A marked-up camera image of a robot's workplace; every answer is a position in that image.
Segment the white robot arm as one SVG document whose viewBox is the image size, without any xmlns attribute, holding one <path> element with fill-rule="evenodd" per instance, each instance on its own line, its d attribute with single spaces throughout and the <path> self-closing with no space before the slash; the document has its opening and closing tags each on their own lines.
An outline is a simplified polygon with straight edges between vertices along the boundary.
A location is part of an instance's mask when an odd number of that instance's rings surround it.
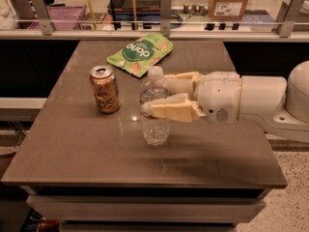
<svg viewBox="0 0 309 232">
<path fill-rule="evenodd" d="M 290 140 L 309 141 L 309 62 L 289 76 L 240 75 L 236 72 L 148 71 L 140 95 L 148 118 L 192 123 L 250 122 L 264 132 Z"/>
</svg>

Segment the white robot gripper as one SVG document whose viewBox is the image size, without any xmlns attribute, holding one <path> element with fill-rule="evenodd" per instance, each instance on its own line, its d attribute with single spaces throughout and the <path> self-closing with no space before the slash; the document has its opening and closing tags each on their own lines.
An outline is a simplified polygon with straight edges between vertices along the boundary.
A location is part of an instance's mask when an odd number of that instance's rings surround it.
<svg viewBox="0 0 309 232">
<path fill-rule="evenodd" d="M 172 96 L 145 101 L 142 112 L 148 117 L 192 123 L 206 117 L 211 123 L 237 120 L 241 78 L 236 72 L 166 74 Z"/>
</svg>

